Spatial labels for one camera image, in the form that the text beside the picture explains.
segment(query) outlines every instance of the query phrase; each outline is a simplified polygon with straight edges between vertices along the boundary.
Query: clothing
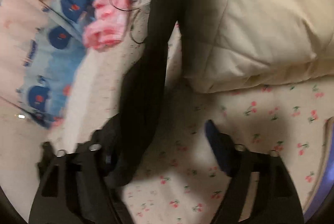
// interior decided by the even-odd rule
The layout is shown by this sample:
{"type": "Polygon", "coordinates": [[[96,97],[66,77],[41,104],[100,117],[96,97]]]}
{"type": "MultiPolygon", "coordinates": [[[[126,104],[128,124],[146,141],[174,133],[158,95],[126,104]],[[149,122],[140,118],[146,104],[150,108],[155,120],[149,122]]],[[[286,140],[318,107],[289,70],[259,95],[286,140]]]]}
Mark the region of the clothing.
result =
{"type": "Polygon", "coordinates": [[[95,0],[96,21],[88,25],[83,44],[102,49],[122,42],[128,25],[130,0],[95,0]]]}

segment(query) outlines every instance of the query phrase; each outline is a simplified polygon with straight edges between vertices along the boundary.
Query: white pillow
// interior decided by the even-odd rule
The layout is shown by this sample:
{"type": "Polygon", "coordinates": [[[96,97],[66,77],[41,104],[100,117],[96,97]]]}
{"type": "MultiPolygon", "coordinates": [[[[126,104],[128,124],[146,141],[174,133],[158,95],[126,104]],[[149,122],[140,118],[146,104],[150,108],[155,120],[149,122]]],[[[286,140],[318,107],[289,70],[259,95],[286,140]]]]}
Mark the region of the white pillow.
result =
{"type": "Polygon", "coordinates": [[[185,77],[211,93],[334,74],[334,0],[189,0],[185,77]]]}

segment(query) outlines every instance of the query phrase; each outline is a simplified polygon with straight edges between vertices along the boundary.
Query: cherry print sheet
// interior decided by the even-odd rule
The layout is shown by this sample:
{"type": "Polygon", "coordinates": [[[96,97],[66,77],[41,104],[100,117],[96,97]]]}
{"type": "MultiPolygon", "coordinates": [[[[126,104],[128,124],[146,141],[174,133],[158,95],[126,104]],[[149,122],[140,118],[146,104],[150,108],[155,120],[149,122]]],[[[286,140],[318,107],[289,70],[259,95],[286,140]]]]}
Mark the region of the cherry print sheet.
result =
{"type": "MultiPolygon", "coordinates": [[[[81,97],[75,111],[67,114],[70,123],[65,122],[50,135],[57,149],[74,148],[76,142],[88,140],[95,129],[117,113],[121,78],[139,59],[142,48],[127,35],[115,48],[95,52],[99,62],[93,81],[85,79],[85,104],[81,97]],[[73,121],[80,112],[84,112],[81,120],[73,121]]],[[[203,126],[207,119],[213,119],[235,143],[245,144],[252,151],[278,151],[306,210],[324,168],[324,124],[334,114],[330,104],[334,99],[334,78],[198,94],[185,80],[180,81],[180,70],[180,34],[176,27],[169,42],[166,101],[158,131],[134,180],[121,190],[135,222],[211,222],[230,179],[218,169],[205,138],[203,126]]],[[[253,175],[241,219],[252,209],[257,174],[253,175]]]]}

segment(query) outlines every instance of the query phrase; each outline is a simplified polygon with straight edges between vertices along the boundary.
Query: purple fabric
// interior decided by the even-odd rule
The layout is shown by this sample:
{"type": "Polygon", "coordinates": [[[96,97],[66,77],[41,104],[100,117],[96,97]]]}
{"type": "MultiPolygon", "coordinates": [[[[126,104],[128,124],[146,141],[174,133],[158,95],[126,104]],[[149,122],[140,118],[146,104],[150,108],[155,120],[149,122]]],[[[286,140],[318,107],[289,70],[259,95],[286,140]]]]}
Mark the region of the purple fabric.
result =
{"type": "Polygon", "coordinates": [[[330,193],[330,190],[334,186],[334,142],[332,140],[331,151],[328,159],[328,166],[326,167],[324,176],[322,178],[320,187],[310,205],[308,210],[304,214],[305,222],[308,221],[321,207],[325,198],[330,193]]]}

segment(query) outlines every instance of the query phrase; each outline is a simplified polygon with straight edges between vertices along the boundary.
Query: cable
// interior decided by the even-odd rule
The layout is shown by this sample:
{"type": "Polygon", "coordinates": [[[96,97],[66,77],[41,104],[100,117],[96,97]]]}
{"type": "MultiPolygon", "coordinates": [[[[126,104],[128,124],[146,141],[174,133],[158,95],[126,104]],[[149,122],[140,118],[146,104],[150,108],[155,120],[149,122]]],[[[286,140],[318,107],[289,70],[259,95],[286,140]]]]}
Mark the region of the cable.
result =
{"type": "Polygon", "coordinates": [[[130,26],[130,38],[131,38],[132,41],[134,41],[138,45],[142,44],[143,42],[137,42],[132,35],[132,31],[134,29],[134,22],[137,19],[139,13],[141,12],[141,8],[134,8],[134,9],[130,9],[130,10],[124,10],[124,9],[120,9],[120,8],[116,7],[113,3],[113,0],[109,0],[109,2],[114,8],[116,8],[117,10],[123,11],[123,12],[137,11],[136,14],[134,15],[133,19],[132,19],[132,23],[131,23],[131,26],[130,26]]]}

